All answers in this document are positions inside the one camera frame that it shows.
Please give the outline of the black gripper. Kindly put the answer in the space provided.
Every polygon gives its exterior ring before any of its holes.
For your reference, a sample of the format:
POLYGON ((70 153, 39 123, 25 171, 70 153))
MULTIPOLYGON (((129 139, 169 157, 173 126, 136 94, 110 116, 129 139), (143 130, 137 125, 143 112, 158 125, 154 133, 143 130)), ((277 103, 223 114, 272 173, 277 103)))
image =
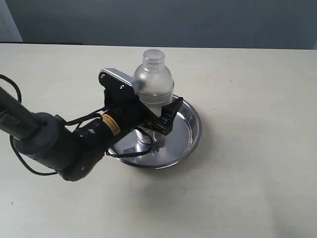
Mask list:
POLYGON ((173 130, 177 112, 183 104, 179 97, 161 108, 157 117, 147 108, 132 90, 104 90, 105 112, 103 113, 104 135, 127 135, 142 127, 168 135, 173 130))

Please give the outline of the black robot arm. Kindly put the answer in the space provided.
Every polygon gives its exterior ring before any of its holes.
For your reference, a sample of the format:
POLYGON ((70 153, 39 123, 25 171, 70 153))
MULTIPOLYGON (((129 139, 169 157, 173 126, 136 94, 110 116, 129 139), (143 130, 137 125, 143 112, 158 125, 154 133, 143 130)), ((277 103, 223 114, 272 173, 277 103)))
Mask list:
POLYGON ((1 90, 0 128, 9 135, 17 157, 25 155, 66 181, 78 181, 131 131, 144 134, 149 128, 168 135, 183 104, 183 98, 177 98, 157 117, 132 89, 104 94, 102 109, 66 122, 57 115, 32 113, 1 90))

